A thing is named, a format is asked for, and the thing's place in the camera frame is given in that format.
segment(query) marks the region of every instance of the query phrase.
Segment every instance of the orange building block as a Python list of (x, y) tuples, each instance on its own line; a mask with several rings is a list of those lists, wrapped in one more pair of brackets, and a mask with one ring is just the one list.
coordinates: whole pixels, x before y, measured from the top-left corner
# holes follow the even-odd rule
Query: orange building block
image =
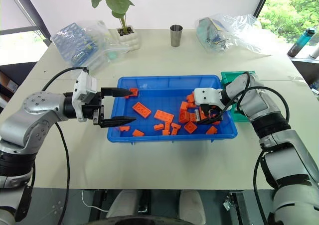
[(197, 129), (197, 126), (193, 122), (190, 121), (184, 126), (184, 129), (188, 133), (192, 134)]
[(196, 114), (195, 113), (189, 113), (189, 120), (191, 122), (196, 122)]
[(157, 110), (155, 115), (154, 115), (154, 118), (171, 123), (173, 121), (173, 119), (174, 119), (174, 115), (170, 114), (170, 113), (166, 113), (166, 112), (160, 111), (160, 110)]
[(144, 136), (144, 133), (139, 131), (138, 129), (134, 130), (133, 132), (133, 136), (134, 137), (141, 137), (141, 136)]
[(129, 96), (125, 96), (124, 98), (129, 98), (129, 97), (137, 97), (138, 96), (138, 92), (139, 92), (139, 89), (137, 89), (137, 88), (129, 88), (129, 90), (131, 91), (131, 92), (133, 92), (133, 94), (132, 95), (129, 95)]
[(169, 131), (169, 125), (170, 125), (169, 122), (165, 122), (165, 129), (164, 130), (168, 130)]
[(192, 92), (190, 95), (186, 97), (188, 103), (194, 103), (195, 102), (195, 97), (194, 97), (194, 92)]
[(123, 132), (123, 131), (129, 131), (130, 128), (131, 128), (130, 126), (120, 126), (120, 127), (119, 127), (119, 130), (122, 131), (122, 132)]
[(219, 125), (220, 123), (221, 123), (221, 121), (216, 121), (216, 122), (214, 122), (213, 124), (214, 124), (214, 125)]
[(199, 116), (200, 120), (207, 119), (207, 116), (205, 116), (204, 111), (199, 107)]
[(194, 103), (188, 103), (188, 108), (196, 108), (197, 105), (195, 105)]
[(148, 117), (152, 112), (150, 109), (148, 109), (146, 106), (144, 106), (142, 103), (137, 102), (133, 106), (133, 110), (135, 110), (137, 113), (139, 113), (144, 118)]
[(172, 135), (177, 135), (177, 132), (178, 132), (178, 129), (177, 128), (174, 128), (171, 132)]
[(188, 112), (182, 112), (179, 114), (178, 118), (179, 123), (186, 123), (189, 121), (189, 113)]
[(188, 108), (188, 103), (187, 102), (182, 102), (180, 105), (179, 113), (187, 111)]
[(163, 135), (169, 135), (169, 130), (163, 129)]
[(154, 130), (160, 130), (160, 129), (164, 129), (164, 125), (163, 124), (154, 125)]
[(180, 125), (180, 124), (172, 123), (172, 124), (171, 124), (171, 127), (172, 127), (172, 128), (175, 128), (175, 129), (177, 129), (177, 130), (179, 130), (179, 129), (181, 128), (181, 125)]
[(212, 126), (211, 128), (209, 128), (206, 134), (217, 134), (217, 129), (214, 126)]

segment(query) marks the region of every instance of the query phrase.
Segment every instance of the white wall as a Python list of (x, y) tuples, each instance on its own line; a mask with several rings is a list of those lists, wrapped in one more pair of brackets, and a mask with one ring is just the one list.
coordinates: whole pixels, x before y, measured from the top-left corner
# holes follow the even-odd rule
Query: white wall
[(33, 26), (14, 0), (0, 0), (0, 30)]
[[(51, 34), (84, 19), (102, 19), (109, 28), (120, 26), (105, 2), (94, 9), (89, 0), (31, 0)], [(259, 0), (131, 0), (127, 22), (134, 28), (169, 28), (180, 24), (194, 28), (198, 18), (215, 13), (254, 13)]]

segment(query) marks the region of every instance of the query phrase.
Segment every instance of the tabletop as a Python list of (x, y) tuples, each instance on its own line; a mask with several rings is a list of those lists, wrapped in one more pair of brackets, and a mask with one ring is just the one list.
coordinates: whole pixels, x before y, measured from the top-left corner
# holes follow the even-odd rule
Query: tabletop
[[(290, 111), (290, 125), (319, 164), (316, 113), (318, 101), (285, 55), (265, 56), (236, 48), (222, 54), (207, 54), (193, 30), (185, 30), (181, 46), (172, 48), (167, 30), (139, 30), (141, 49), (129, 52), (92, 72), (98, 87), (115, 87), (121, 76), (220, 75), (221, 71), (254, 70), (264, 82), (281, 93)], [(55, 73), (67, 68), (51, 44), (0, 115), (0, 123), (17, 111), (24, 98), (39, 91)], [(71, 91), (75, 74), (61, 76), (49, 87), (53, 93)], [(271, 95), (284, 114), (280, 100)], [(113, 98), (103, 100), (109, 117)], [(253, 169), (260, 153), (258, 137), (250, 123), (236, 123), (238, 136), (219, 141), (111, 143), (107, 129), (92, 121), (75, 119), (60, 126), (69, 148), (71, 188), (78, 189), (252, 189)], [(65, 188), (66, 161), (56, 128), (46, 137), (36, 158), (36, 187)], [(259, 189), (268, 189), (261, 170)]]

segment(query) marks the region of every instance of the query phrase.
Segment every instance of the stainless steel cup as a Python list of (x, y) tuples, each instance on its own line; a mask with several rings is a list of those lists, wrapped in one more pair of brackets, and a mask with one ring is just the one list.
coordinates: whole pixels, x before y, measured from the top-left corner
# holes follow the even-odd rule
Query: stainless steel cup
[(172, 25), (170, 27), (170, 44), (172, 47), (178, 47), (180, 45), (182, 30), (183, 27), (180, 25)]

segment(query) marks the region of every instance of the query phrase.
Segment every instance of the plastic bag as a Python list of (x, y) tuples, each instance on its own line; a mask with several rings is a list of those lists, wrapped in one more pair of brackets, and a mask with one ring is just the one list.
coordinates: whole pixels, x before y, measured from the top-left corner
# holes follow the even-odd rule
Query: plastic bag
[(94, 70), (128, 52), (117, 43), (103, 21), (72, 23), (51, 37), (63, 59), (72, 67)]
[(216, 14), (197, 21), (196, 35), (207, 52), (226, 51), (242, 46), (253, 52), (272, 54), (273, 38), (268, 30), (251, 14), (231, 17)]

